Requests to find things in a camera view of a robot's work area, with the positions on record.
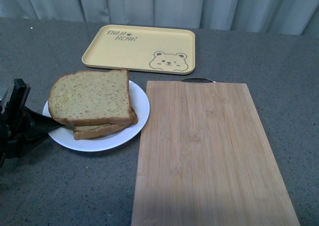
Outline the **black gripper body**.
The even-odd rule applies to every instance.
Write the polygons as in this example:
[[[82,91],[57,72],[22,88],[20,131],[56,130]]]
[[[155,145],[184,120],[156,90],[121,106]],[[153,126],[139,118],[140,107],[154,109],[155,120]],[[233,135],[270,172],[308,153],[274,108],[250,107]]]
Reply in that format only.
[[[47,137],[47,132],[37,128],[41,115],[25,107],[29,91],[28,84],[15,79],[9,101],[0,107],[1,167],[6,159],[23,157]]]

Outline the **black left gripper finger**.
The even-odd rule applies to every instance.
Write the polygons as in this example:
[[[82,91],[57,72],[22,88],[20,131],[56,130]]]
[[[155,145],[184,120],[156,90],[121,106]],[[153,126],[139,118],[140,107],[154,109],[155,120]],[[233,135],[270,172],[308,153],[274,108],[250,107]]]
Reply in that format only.
[[[43,136],[60,127],[61,123],[27,108],[27,136]]]

